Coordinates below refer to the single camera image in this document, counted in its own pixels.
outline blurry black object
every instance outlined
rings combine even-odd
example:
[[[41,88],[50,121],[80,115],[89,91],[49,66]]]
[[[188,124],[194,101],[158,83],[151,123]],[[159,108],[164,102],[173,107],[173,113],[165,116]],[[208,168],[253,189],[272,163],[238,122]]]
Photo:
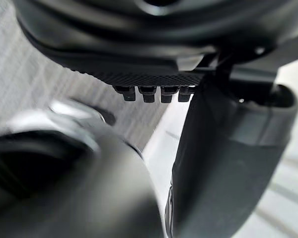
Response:
[[[173,167],[175,238],[228,238],[287,145],[298,106],[274,83],[298,59],[298,0],[14,0],[25,36],[60,65],[153,102],[194,94]]]

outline silver metal part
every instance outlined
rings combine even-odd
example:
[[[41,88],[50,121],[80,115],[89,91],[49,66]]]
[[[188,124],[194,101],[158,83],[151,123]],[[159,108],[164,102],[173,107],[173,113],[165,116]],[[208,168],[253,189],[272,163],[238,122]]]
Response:
[[[90,107],[71,100],[55,100],[47,110],[30,110],[17,114],[6,123],[5,129],[10,133],[55,130],[83,142],[92,150],[97,150],[97,135],[79,123],[86,119],[105,123],[104,117]]]

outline gray carpet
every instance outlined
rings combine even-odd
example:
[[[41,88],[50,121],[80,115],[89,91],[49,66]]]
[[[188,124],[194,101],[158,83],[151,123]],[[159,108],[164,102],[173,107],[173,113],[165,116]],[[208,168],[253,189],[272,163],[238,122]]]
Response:
[[[50,61],[22,35],[12,4],[0,0],[0,123],[18,111],[42,108],[52,98],[64,97],[112,112],[115,129],[141,150],[167,107],[158,103],[159,98],[145,104],[139,94],[136,102],[124,102],[111,86]]]

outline textured rubber surface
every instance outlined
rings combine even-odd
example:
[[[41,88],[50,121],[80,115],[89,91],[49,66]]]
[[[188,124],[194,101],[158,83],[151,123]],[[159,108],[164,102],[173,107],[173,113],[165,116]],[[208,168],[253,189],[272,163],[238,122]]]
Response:
[[[87,73],[115,86],[193,86],[199,85],[201,73],[179,72],[170,60],[125,58],[86,52],[64,52],[48,48],[34,39],[25,29],[23,33],[46,57],[80,73]]]

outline black handle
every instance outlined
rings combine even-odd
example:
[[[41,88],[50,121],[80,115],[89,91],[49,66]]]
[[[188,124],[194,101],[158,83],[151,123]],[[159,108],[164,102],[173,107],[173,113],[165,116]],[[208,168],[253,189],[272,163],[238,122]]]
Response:
[[[206,85],[192,99],[173,165],[166,222],[174,238],[229,238],[243,225],[298,111],[295,96],[281,85],[265,105]]]

